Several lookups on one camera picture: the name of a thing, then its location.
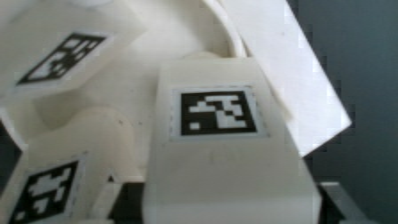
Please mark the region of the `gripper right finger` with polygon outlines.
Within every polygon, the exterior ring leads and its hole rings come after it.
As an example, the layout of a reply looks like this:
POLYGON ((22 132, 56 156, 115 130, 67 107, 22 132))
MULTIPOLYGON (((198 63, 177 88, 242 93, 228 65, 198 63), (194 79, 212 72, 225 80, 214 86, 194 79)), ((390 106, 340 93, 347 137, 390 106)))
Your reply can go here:
POLYGON ((338 224, 381 224, 369 218, 342 184, 338 182, 322 182, 321 187, 344 215, 338 224))

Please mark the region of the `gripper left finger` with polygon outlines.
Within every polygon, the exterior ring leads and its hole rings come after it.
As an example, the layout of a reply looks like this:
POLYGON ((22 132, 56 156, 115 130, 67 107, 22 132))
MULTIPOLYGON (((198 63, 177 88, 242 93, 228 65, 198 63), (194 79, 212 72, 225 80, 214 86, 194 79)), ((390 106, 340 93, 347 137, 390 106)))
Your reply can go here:
POLYGON ((145 184, 109 182, 100 191, 90 217, 104 224, 145 224, 145 184))

